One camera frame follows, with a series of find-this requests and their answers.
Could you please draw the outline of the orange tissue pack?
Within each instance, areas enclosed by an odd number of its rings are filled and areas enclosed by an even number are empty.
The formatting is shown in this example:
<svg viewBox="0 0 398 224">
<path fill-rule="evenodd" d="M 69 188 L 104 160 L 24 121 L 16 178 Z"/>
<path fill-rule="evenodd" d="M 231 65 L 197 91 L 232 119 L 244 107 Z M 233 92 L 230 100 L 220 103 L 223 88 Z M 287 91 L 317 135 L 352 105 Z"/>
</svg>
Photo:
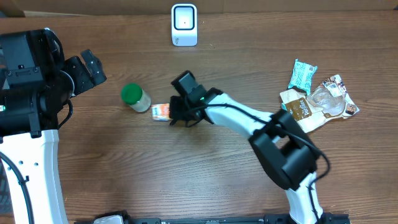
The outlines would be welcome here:
<svg viewBox="0 0 398 224">
<path fill-rule="evenodd" d="M 170 120 L 170 104 L 162 103 L 151 106 L 152 119 L 155 121 L 169 121 Z"/>
</svg>

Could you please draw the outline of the white bottle green cap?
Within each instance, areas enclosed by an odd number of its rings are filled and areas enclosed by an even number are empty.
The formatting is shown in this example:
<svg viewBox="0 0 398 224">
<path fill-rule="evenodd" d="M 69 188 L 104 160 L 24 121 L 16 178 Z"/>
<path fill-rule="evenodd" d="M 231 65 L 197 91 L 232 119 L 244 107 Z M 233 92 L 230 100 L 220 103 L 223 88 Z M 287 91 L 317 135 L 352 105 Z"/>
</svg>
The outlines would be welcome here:
<svg viewBox="0 0 398 224">
<path fill-rule="evenodd" d="M 124 86 L 121 90 L 121 99 L 139 113 L 147 111 L 152 104 L 150 96 L 136 83 Z"/>
</svg>

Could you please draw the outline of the teal wet wipes pack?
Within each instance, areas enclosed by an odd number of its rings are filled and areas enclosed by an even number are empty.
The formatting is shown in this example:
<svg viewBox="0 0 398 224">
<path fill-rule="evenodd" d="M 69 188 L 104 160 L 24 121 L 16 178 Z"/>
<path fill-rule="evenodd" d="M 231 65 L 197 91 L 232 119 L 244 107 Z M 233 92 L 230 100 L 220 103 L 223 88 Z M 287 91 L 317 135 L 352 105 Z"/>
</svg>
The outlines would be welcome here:
<svg viewBox="0 0 398 224">
<path fill-rule="evenodd" d="M 309 95 L 311 93 L 312 78 L 317 69 L 317 66 L 301 62 L 296 58 L 287 88 L 298 88 Z"/>
</svg>

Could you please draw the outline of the beige snack bag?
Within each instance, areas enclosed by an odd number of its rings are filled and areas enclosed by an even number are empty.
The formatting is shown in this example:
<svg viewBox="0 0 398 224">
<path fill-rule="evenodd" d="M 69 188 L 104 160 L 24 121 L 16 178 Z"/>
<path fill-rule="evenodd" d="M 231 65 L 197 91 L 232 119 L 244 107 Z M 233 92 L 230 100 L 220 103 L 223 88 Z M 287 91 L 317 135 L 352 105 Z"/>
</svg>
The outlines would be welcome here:
<svg viewBox="0 0 398 224">
<path fill-rule="evenodd" d="M 330 120 L 347 119 L 359 112 L 339 75 L 323 81 L 309 95 L 289 89 L 280 93 L 280 97 L 282 108 L 294 117 L 305 133 Z"/>
</svg>

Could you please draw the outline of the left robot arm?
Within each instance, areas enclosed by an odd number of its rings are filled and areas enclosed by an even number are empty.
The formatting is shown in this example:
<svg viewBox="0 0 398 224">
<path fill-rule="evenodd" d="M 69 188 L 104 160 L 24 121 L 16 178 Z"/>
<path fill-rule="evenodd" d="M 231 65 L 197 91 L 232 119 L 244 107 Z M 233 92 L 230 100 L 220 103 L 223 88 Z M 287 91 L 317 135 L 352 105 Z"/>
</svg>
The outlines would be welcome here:
<svg viewBox="0 0 398 224">
<path fill-rule="evenodd" d="M 106 80 L 89 50 L 65 58 L 50 29 L 1 36 L 1 205 L 16 223 L 66 223 L 58 113 Z"/>
</svg>

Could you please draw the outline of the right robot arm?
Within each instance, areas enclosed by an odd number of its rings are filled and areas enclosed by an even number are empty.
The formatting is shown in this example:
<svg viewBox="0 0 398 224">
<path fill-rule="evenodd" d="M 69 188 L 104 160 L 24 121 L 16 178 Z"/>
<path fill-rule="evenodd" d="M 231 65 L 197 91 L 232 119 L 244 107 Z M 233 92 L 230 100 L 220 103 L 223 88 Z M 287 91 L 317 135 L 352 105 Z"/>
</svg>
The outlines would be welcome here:
<svg viewBox="0 0 398 224">
<path fill-rule="evenodd" d="M 321 223 L 315 183 L 317 159 L 324 154 L 286 110 L 269 113 L 238 103 L 227 93 L 206 90 L 189 70 L 171 82 L 177 91 L 170 99 L 171 124 L 186 127 L 207 121 L 229 128 L 247 139 L 268 177 L 284 189 L 294 223 Z"/>
</svg>

